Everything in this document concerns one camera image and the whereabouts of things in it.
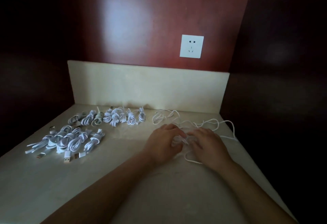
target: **wall outlet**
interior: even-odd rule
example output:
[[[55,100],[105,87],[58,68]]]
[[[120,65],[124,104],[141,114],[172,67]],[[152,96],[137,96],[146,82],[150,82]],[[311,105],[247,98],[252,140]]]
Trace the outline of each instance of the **wall outlet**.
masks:
[[[201,57],[204,36],[182,35],[180,57],[196,58]]]

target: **person's right arm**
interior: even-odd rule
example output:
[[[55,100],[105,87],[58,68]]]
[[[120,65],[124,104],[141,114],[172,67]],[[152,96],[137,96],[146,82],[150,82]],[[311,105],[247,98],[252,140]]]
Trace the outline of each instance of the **person's right arm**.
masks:
[[[199,144],[192,147],[197,158],[219,173],[236,194],[251,223],[297,223],[266,192],[235,163],[221,138],[210,129],[198,128],[188,133]]]

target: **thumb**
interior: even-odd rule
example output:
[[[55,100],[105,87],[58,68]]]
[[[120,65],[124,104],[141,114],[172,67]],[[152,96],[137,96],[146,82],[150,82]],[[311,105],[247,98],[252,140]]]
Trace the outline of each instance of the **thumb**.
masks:
[[[203,150],[200,148],[200,146],[196,142],[191,142],[192,149],[196,155],[196,157],[201,160],[203,155]]]
[[[177,146],[171,147],[171,154],[172,156],[175,156],[176,154],[182,152],[183,144],[179,144]]]

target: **beige countertop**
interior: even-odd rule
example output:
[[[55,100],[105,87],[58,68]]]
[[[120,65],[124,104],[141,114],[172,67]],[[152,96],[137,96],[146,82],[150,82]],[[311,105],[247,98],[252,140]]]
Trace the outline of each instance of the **beige countertop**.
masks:
[[[105,112],[109,107],[99,108]],[[58,130],[74,114],[91,109],[96,109],[96,106],[72,106],[0,158],[0,223],[40,223],[69,199],[140,151],[150,133],[159,127],[151,121],[155,110],[146,109],[146,121],[139,125],[119,123],[117,127],[112,127],[102,123],[93,127],[93,131],[102,128],[105,133],[100,144],[85,157],[69,163],[63,163],[63,154],[55,151],[40,159],[36,155],[43,149],[24,153],[28,150],[26,145],[41,141],[50,126]],[[219,114],[180,112],[180,115],[182,120],[197,123],[211,118],[223,120]],[[171,121],[172,118],[169,118],[162,124]],[[225,123],[215,132],[232,137],[232,131]],[[243,146],[231,139],[223,138],[223,142],[234,161],[242,165],[290,213]],[[184,146],[182,154],[189,149]],[[218,175],[203,165],[177,156],[152,171],[136,186],[112,222],[191,224],[246,221],[233,193]]]

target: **forearm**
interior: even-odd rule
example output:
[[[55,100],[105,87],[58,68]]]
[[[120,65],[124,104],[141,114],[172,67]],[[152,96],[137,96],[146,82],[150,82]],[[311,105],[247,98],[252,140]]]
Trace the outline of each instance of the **forearm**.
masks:
[[[237,163],[216,171],[234,191],[251,223],[296,223]]]
[[[134,185],[154,167],[139,153],[72,198],[42,223],[103,223],[109,221]]]

